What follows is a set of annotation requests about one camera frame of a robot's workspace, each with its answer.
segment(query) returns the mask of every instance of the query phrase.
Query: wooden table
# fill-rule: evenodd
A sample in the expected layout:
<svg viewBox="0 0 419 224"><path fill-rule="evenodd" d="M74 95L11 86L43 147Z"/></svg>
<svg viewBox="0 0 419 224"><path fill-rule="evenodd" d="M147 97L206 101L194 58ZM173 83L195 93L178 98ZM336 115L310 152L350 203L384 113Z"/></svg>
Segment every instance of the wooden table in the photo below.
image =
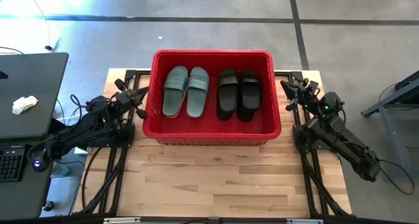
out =
<svg viewBox="0 0 419 224"><path fill-rule="evenodd" d="M125 71L109 70L104 96L110 97L118 91L114 81L123 79ZM319 71L302 73L319 82L322 88ZM128 150L118 216L309 217L301 159L291 133L294 118L285 110L287 99L280 80L287 79L276 78L282 132L278 138L258 147L160 145L144 136L142 120L134 114L136 135ZM148 84L149 76L142 76L140 87ZM103 183L108 156L109 149L104 148L92 162L85 187L87 202ZM344 176L336 155L319 151L319 161L326 188L350 213ZM109 192L107 210L113 189L111 187ZM316 189L314 194L319 210ZM81 209L79 192L75 211Z"/></svg>

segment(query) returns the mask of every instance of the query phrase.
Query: black keyboard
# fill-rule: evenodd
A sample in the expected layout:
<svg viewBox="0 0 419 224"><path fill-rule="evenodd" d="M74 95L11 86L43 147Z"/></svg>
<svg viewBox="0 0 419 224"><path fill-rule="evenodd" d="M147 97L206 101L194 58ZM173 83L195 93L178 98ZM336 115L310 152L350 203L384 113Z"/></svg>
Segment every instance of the black keyboard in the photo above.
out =
<svg viewBox="0 0 419 224"><path fill-rule="evenodd" d="M20 181L28 149L25 145L0 145L0 183Z"/></svg>

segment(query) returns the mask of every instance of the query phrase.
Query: white tissue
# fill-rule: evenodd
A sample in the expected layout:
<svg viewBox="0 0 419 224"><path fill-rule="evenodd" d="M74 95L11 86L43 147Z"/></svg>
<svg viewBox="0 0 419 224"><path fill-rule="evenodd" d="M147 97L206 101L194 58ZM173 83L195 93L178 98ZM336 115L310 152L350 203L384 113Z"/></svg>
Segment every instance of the white tissue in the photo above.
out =
<svg viewBox="0 0 419 224"><path fill-rule="evenodd" d="M13 110L12 113L15 115L19 115L21 112L29 109L30 107L36 105L38 103L37 98L35 96L30 97L21 97L15 102L13 102Z"/></svg>

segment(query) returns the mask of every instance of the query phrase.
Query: gray floor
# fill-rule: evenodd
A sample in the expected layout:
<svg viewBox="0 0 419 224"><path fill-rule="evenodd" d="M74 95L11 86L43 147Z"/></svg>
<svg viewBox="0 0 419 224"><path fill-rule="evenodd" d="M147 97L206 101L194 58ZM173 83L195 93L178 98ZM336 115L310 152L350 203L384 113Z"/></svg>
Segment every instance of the gray floor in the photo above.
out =
<svg viewBox="0 0 419 224"><path fill-rule="evenodd" d="M419 0L297 0L300 18L336 20L417 20ZM292 18L289 0L38 0L47 14L105 16ZM31 0L3 0L0 14L38 14ZM60 90L66 117L68 100L101 94L110 67L150 67L163 48L265 49L276 69L302 69L294 24L186 22L49 22L55 52L68 52ZM346 102L347 127L382 158L392 152L378 115L359 112L388 85L418 70L419 26L302 25L310 69L320 70L326 90ZM0 20L1 46L25 53L44 52L48 33L42 20ZM419 194L405 196L384 178L362 181L343 164L353 213L360 217L418 222ZM70 207L79 181L62 180L72 192L52 183L49 199Z"/></svg>

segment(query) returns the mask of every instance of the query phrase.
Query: plastic bin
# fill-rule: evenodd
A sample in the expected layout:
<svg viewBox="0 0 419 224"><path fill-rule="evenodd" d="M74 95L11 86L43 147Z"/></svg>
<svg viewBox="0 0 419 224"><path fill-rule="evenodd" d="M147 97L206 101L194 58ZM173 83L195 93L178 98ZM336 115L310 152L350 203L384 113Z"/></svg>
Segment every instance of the plastic bin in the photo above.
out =
<svg viewBox="0 0 419 224"><path fill-rule="evenodd" d="M196 66L208 72L207 100L197 119L187 115L187 95L176 118L162 113L164 81L177 65L185 66L189 73ZM228 67L236 69L239 81L243 70L252 70L260 78L261 106L250 122L239 121L236 112L228 121L217 118L217 76ZM149 116L143 123L144 134L164 145L262 145L281 132L272 57L263 50L158 51L153 58L145 110Z"/></svg>

